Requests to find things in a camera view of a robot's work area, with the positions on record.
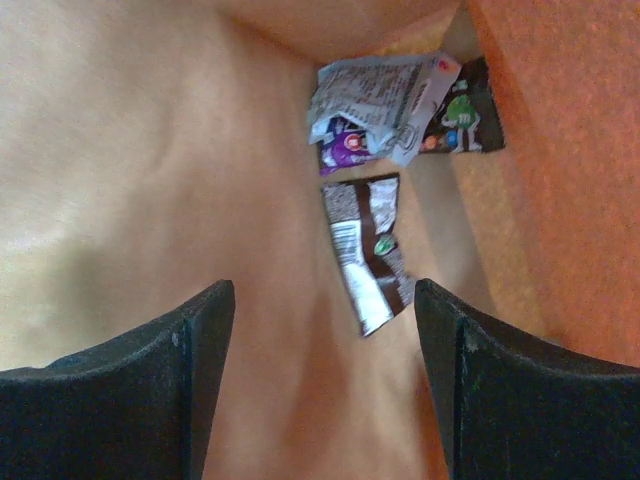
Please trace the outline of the red paper bag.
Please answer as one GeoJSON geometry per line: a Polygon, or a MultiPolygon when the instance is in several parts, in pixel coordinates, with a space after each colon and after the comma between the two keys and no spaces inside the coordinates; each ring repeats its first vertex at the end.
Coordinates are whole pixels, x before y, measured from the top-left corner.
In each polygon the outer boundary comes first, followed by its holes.
{"type": "Polygon", "coordinates": [[[637,365],[637,2],[5,1],[2,367],[229,279],[206,478],[446,478],[413,312],[360,337],[306,128],[320,65],[436,49],[485,55],[507,145],[401,171],[409,271],[637,365]]]}

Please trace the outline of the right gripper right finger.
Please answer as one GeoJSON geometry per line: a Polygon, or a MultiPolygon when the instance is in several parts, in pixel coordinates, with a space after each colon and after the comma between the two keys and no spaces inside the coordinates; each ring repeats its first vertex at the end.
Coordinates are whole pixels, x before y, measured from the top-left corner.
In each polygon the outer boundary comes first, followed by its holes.
{"type": "Polygon", "coordinates": [[[453,479],[635,479],[639,371],[559,347],[429,279],[414,309],[453,479]]]}

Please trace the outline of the silver wrapper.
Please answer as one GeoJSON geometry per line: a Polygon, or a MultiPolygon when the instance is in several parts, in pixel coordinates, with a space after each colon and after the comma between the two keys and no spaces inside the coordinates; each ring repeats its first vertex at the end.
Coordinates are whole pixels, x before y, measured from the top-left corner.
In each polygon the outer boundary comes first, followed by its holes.
{"type": "Polygon", "coordinates": [[[373,154],[407,166],[461,65],[440,51],[343,59],[321,68],[307,114],[310,144],[341,117],[365,133],[373,154]]]}

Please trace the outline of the brown candy packet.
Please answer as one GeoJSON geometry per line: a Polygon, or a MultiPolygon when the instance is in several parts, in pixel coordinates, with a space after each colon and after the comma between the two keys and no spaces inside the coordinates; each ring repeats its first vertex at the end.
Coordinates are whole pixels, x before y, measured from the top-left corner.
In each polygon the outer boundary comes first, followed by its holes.
{"type": "Polygon", "coordinates": [[[466,62],[423,136],[421,154],[491,153],[506,146],[484,57],[466,62]]]}

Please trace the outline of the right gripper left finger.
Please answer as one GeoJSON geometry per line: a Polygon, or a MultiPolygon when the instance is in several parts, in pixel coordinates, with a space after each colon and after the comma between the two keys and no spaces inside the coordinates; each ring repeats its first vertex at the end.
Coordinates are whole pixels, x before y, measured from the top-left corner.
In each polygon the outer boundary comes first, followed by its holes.
{"type": "Polygon", "coordinates": [[[3,371],[2,477],[201,478],[234,313],[219,281],[109,341],[3,371]]]}

